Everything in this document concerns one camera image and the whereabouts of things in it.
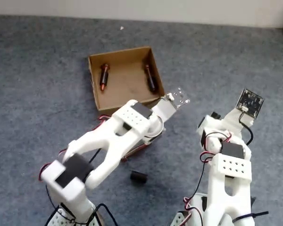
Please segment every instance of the wire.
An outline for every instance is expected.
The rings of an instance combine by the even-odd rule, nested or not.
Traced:
[[[266,215],[266,214],[269,214],[269,212],[264,211],[264,212],[260,212],[260,213],[249,213],[249,214],[245,214],[245,215],[242,215],[240,217],[235,218],[234,220],[232,220],[232,222],[235,223],[236,221],[242,220],[244,218],[249,218],[249,217],[256,218],[258,216],[262,216],[262,215]]]
[[[108,207],[107,207],[105,204],[103,204],[103,203],[100,203],[100,204],[95,208],[95,210],[93,211],[93,213],[90,215],[90,217],[89,217],[89,219],[88,219],[86,225],[89,225],[89,224],[90,224],[90,222],[91,222],[91,221],[93,220],[93,218],[96,216],[96,212],[99,210],[99,208],[100,208],[101,206],[103,206],[103,207],[106,209],[107,213],[110,215],[111,219],[113,220],[114,225],[115,225],[115,226],[118,226],[117,221],[115,220],[114,216],[112,215],[112,213],[110,212],[110,210],[108,209]]]
[[[240,117],[239,117],[239,123],[240,123],[245,129],[247,129],[247,130],[250,132],[250,139],[249,139],[249,141],[246,143],[246,145],[249,145],[249,144],[253,141],[253,139],[254,139],[254,134],[253,134],[253,131],[251,131],[251,129],[250,129],[247,125],[245,125],[243,122],[241,122],[241,119],[242,119],[243,115],[244,115],[244,112],[242,112],[241,115],[240,115]]]
[[[206,158],[206,159],[205,159],[205,161],[203,162],[203,167],[202,167],[201,176],[200,176],[200,178],[199,178],[199,181],[198,181],[197,187],[196,187],[196,189],[195,189],[195,191],[194,191],[193,195],[192,195],[192,196],[190,196],[189,198],[188,198],[188,197],[184,197],[184,198],[183,198],[183,202],[184,202],[184,204],[185,204],[184,208],[185,208],[186,210],[188,209],[189,202],[191,201],[191,199],[195,196],[195,194],[196,194],[196,193],[197,193],[197,191],[198,191],[198,188],[199,188],[199,185],[200,185],[200,182],[201,182],[201,179],[202,179],[203,173],[204,173],[204,167],[205,167],[205,165],[206,165],[206,163],[207,163],[207,160],[208,160],[208,159],[210,159],[210,158],[211,158],[211,157]]]
[[[98,153],[100,152],[100,150],[101,150],[101,148],[99,148],[99,149],[96,151],[96,153],[93,155],[93,157],[91,157],[91,159],[89,160],[89,163],[91,163],[91,162],[95,159],[95,157],[98,155]]]
[[[48,196],[48,198],[49,198],[49,201],[50,201],[50,203],[52,204],[52,207],[53,207],[55,210],[57,210],[57,209],[58,209],[58,206],[56,207],[55,204],[53,204],[53,201],[52,201],[51,196],[50,196],[50,194],[49,194],[47,185],[45,186],[45,188],[46,188],[46,193],[47,193],[47,196]],[[100,203],[100,204],[95,208],[95,210],[94,210],[94,211],[92,212],[92,214],[90,215],[90,217],[89,217],[87,223],[78,223],[78,222],[75,221],[75,218],[69,219],[69,218],[65,217],[62,213],[60,213],[58,210],[57,210],[57,212],[58,212],[59,215],[61,215],[64,219],[68,220],[68,221],[71,222],[71,223],[75,223],[75,224],[78,224],[78,225],[89,225],[90,222],[96,217],[97,211],[99,210],[99,208],[100,208],[101,206],[105,207],[107,213],[108,213],[108,214],[110,215],[110,217],[112,218],[114,224],[115,224],[116,226],[118,226],[118,224],[117,224],[117,222],[116,222],[114,216],[112,215],[112,213],[110,212],[110,210],[108,209],[108,207],[107,207],[105,204],[103,204],[103,203]]]
[[[232,135],[230,135],[230,136],[228,137],[228,136],[225,135],[224,133],[218,132],[218,131],[208,133],[208,134],[205,136],[205,138],[204,138],[203,148],[204,148],[205,151],[208,151],[208,150],[207,150],[207,138],[208,138],[209,135],[212,135],[212,134],[221,134],[221,135],[225,136],[225,140],[224,140],[224,141],[226,141],[226,140],[228,140],[228,139],[230,139],[230,138],[232,137]]]
[[[130,156],[136,154],[138,151],[144,149],[144,148],[147,147],[147,146],[149,146],[149,145],[142,144],[142,145],[140,145],[140,146],[134,148],[133,150],[129,151],[129,152],[121,159],[121,161],[122,161],[122,162],[128,161],[128,158],[129,158]]]
[[[69,222],[73,222],[73,223],[76,223],[76,224],[79,224],[79,225],[86,225],[86,223],[77,223],[77,222],[75,222],[75,219],[74,219],[74,218],[73,218],[73,219],[69,219],[69,218],[65,217],[62,213],[60,213],[60,212],[58,211],[58,206],[56,207],[55,204],[53,204],[53,201],[52,201],[51,196],[50,196],[50,194],[49,194],[47,185],[45,185],[45,188],[46,188],[46,193],[47,193],[47,196],[48,196],[48,198],[49,198],[49,201],[50,201],[52,207],[53,207],[55,210],[57,210],[57,212],[59,213],[59,215],[61,215],[64,219],[68,220]]]
[[[48,167],[50,164],[52,164],[51,162],[48,162],[46,164],[44,164],[41,168],[40,168],[40,171],[39,171],[39,176],[38,176],[38,180],[40,182],[43,182],[42,181],[42,178],[41,178],[41,174],[43,173],[43,171],[46,169],[46,167]]]
[[[192,216],[192,213],[190,212],[189,215],[180,223],[179,226],[184,226],[188,222],[188,220],[191,218],[191,216]]]
[[[196,207],[190,207],[188,210],[196,210],[198,213],[199,213],[199,216],[200,216],[200,220],[201,220],[201,226],[203,226],[203,220],[202,220],[202,215],[201,215],[201,212],[198,208]],[[192,216],[192,212],[189,213],[189,215],[183,220],[183,222],[181,222],[181,224],[179,226],[184,226],[188,220],[191,218]]]
[[[202,160],[201,157],[202,157],[203,155],[205,155],[205,154],[211,154],[211,155],[213,155],[213,156],[215,155],[215,154],[212,153],[212,152],[207,152],[207,151],[202,152],[202,153],[200,154],[200,161],[203,162],[203,163],[207,163],[207,162],[209,162],[210,160],[212,160],[212,158],[213,158],[213,157],[207,157],[205,160]]]

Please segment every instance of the robotic arm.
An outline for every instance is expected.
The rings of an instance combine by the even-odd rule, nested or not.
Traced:
[[[94,131],[70,142],[63,162],[55,160],[41,174],[52,198],[62,203],[61,212],[75,218],[77,223],[86,224],[95,206],[86,197],[85,188],[96,188],[140,140],[149,144],[161,135],[164,122],[189,102],[180,88],[162,97],[151,110],[130,100]],[[81,155],[95,149],[105,149],[107,154],[93,169]]]
[[[217,113],[203,118],[197,133],[210,165],[208,194],[196,193],[185,199],[187,211],[178,212],[172,226],[254,226],[251,216],[250,183],[253,124],[263,98],[245,89],[237,103],[223,119]],[[241,130],[248,129],[251,139],[242,140]]]

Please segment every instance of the cardboard box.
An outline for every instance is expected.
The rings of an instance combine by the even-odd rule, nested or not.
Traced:
[[[111,115],[131,99],[152,107],[165,95],[152,49],[141,47],[89,56],[89,70],[94,100],[100,114]],[[109,77],[104,91],[100,90],[101,66],[109,64]],[[145,65],[157,81],[158,90],[152,93],[147,83]]]

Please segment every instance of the red wire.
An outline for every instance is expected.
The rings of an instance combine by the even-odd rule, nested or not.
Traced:
[[[48,163],[44,164],[44,165],[41,167],[40,172],[39,172],[39,177],[38,177],[39,181],[42,182],[41,174],[42,174],[42,172],[46,169],[46,167],[48,167],[50,164],[52,164],[52,163],[51,163],[51,162],[48,162]]]
[[[192,216],[192,213],[189,213],[189,215],[180,223],[179,226],[184,226],[188,222],[188,220],[191,218],[191,216]]]
[[[205,160],[202,160],[201,157],[202,157],[203,155],[205,155],[205,154],[211,154],[211,155],[213,155],[213,156],[215,155],[214,153],[208,152],[208,151],[202,152],[202,153],[200,154],[200,161],[203,162],[203,163],[208,163],[208,162],[211,161],[212,158],[213,158],[213,157],[208,157],[208,158],[206,158]]]

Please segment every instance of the cylindrical object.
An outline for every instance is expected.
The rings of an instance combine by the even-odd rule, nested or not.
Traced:
[[[148,86],[151,92],[155,92],[156,91],[156,84],[155,84],[155,79],[151,76],[150,73],[150,66],[146,65],[146,72],[147,72],[147,81],[148,81]]]
[[[110,69],[109,64],[102,65],[102,74],[100,76],[100,90],[104,91],[104,88],[107,86],[108,83],[108,70]]]
[[[147,182],[148,175],[132,170],[131,175],[130,175],[130,179],[133,180],[133,181],[145,184]]]

